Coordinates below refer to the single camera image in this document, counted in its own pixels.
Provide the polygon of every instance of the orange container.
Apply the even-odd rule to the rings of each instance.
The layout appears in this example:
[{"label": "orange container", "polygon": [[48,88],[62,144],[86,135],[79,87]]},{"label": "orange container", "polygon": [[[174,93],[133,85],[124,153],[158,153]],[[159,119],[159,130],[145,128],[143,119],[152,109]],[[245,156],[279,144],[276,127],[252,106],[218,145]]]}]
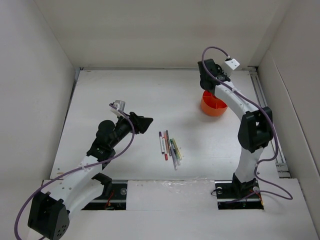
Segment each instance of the orange container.
[{"label": "orange container", "polygon": [[219,98],[208,91],[204,91],[201,100],[202,111],[212,117],[218,117],[225,113],[228,106]]}]

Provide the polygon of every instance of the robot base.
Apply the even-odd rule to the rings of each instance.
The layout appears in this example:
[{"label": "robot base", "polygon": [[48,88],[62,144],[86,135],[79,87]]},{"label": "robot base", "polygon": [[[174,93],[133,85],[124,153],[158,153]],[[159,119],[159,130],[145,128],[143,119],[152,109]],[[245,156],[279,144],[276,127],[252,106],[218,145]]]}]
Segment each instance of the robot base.
[{"label": "robot base", "polygon": [[263,203],[257,194],[254,194],[246,199],[230,203],[233,200],[239,199],[239,195],[234,190],[234,185],[231,180],[215,181],[215,193],[219,210],[233,209],[264,209]]}]

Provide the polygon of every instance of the red wire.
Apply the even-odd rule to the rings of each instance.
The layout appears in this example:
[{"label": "red wire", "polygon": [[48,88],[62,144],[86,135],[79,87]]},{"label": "red wire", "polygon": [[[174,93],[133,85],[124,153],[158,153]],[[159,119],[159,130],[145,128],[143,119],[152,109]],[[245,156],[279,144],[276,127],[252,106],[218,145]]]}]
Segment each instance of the red wire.
[{"label": "red wire", "polygon": [[104,210],[106,210],[107,206],[109,205],[110,199],[114,196],[114,194],[115,194],[115,191],[112,191],[110,194],[110,197],[108,198],[108,201],[104,205]]}]

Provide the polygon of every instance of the purple cable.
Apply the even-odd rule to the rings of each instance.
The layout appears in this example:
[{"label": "purple cable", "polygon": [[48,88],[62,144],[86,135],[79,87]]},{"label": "purple cable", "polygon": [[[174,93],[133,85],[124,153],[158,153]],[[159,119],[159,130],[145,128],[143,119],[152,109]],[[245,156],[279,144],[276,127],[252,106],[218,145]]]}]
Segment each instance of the purple cable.
[{"label": "purple cable", "polygon": [[[210,77],[212,77],[213,79],[215,79],[216,81],[218,81],[218,83],[222,84],[223,86],[225,86],[226,88],[228,88],[228,89],[230,89],[230,90],[232,91],[233,88],[232,88],[231,86],[229,86],[228,84],[226,84],[226,83],[224,83],[223,81],[221,81],[221,80],[219,80],[218,78],[216,78],[216,77],[215,77],[214,75],[212,75],[211,72],[207,69],[206,64],[205,64],[205,54],[206,54],[206,52],[207,52],[209,49],[217,49],[217,50],[223,52],[223,53],[226,55],[227,59],[230,58],[229,54],[228,54],[225,50],[223,50],[222,48],[220,48],[220,47],[217,47],[217,46],[208,46],[206,49],[204,49],[204,51],[203,51],[203,53],[202,53],[202,58],[201,58],[201,60],[202,60],[203,68],[204,68],[204,70],[206,71],[206,73],[207,73]],[[261,159],[261,160],[259,160],[259,161],[256,163],[256,167],[255,167],[255,169],[254,169],[254,175],[255,175],[256,179],[258,179],[258,180],[260,180],[260,181],[262,181],[262,182],[265,182],[265,183],[267,183],[267,184],[273,185],[273,186],[275,186],[275,187],[283,190],[285,193],[287,193],[287,194],[289,195],[289,197],[287,197],[287,196],[282,196],[282,195],[280,195],[280,194],[277,194],[277,193],[274,193],[274,192],[271,192],[271,191],[258,190],[258,191],[252,192],[252,193],[248,194],[247,196],[242,197],[242,198],[240,198],[240,199],[235,199],[235,200],[233,200],[233,201],[229,201],[228,203],[230,203],[230,204],[236,203],[236,202],[239,202],[239,201],[241,201],[241,200],[243,200],[243,199],[247,199],[248,197],[250,197],[250,196],[252,196],[252,195],[254,195],[254,194],[259,194],[259,193],[272,194],[272,195],[275,195],[275,196],[280,197],[280,198],[283,198],[283,199],[292,200],[292,199],[293,199],[293,196],[292,196],[292,195],[290,194],[290,192],[288,192],[286,189],[284,189],[283,187],[281,187],[281,186],[279,186],[279,185],[277,185],[277,184],[275,184],[275,183],[273,183],[273,182],[264,180],[264,179],[262,179],[261,177],[258,176],[258,166],[259,166],[259,164],[262,163],[262,162],[270,162],[270,161],[275,160],[275,159],[277,158],[277,156],[278,156],[278,153],[279,153],[278,137],[277,137],[276,130],[275,130],[275,127],[274,127],[271,119],[269,118],[268,114],[263,110],[263,108],[262,108],[261,106],[259,106],[259,105],[256,104],[255,102],[251,101],[250,99],[246,98],[245,96],[243,96],[240,92],[238,92],[238,91],[236,91],[236,90],[234,90],[233,93],[234,93],[235,95],[237,95],[238,97],[242,98],[243,100],[247,101],[248,103],[254,105],[256,108],[259,109],[259,111],[265,116],[268,124],[269,124],[270,127],[271,127],[272,134],[273,134],[273,136],[274,136],[274,143],[275,143],[274,156],[271,157],[271,158],[269,158],[269,159]]]},{"label": "purple cable", "polygon": [[[114,107],[112,104],[109,104],[109,106],[110,106],[111,108],[117,110],[117,108]],[[129,122],[129,124],[131,125],[131,128],[132,128],[132,137],[131,137],[131,140],[130,140],[129,144],[128,144],[128,145],[125,147],[125,149],[124,149],[122,152],[120,152],[118,155],[115,155],[114,157],[111,157],[111,158],[109,158],[109,159],[107,159],[107,160],[104,160],[104,161],[101,161],[101,162],[97,162],[97,163],[93,163],[93,164],[86,165],[86,166],[84,166],[84,168],[95,167],[95,166],[97,166],[97,165],[104,164],[104,163],[107,163],[107,162],[110,162],[110,161],[116,159],[117,157],[119,157],[119,156],[121,156],[122,154],[124,154],[125,151],[128,150],[128,148],[130,147],[130,145],[131,145],[132,142],[134,141],[134,138],[135,138],[135,127],[134,127],[133,123],[131,122],[131,120],[129,119],[129,117],[128,117],[123,111],[121,111],[121,110],[119,110],[119,109],[118,109],[117,111],[118,111],[122,116],[124,116],[124,117],[127,119],[127,121]],[[60,176],[57,176],[56,178],[48,181],[46,184],[44,184],[44,185],[42,185],[41,187],[39,187],[39,188],[25,201],[25,203],[22,205],[22,207],[21,207],[18,215],[16,216],[15,223],[14,223],[14,235],[15,235],[15,238],[16,238],[17,240],[22,240],[22,239],[20,238],[20,236],[19,236],[19,233],[18,233],[18,223],[19,223],[20,217],[21,217],[23,211],[25,210],[26,206],[28,205],[28,203],[33,199],[33,197],[34,197],[38,192],[40,192],[42,189],[44,189],[46,186],[48,186],[48,185],[52,184],[53,182],[55,182],[55,181],[63,178],[63,177],[66,176],[66,175],[75,173],[75,172],[77,172],[77,171],[79,171],[79,170],[82,170],[82,169],[83,169],[82,167],[75,168],[75,169],[73,169],[73,170],[67,171],[66,173],[64,173],[64,174],[62,174],[62,175],[60,175]]]}]

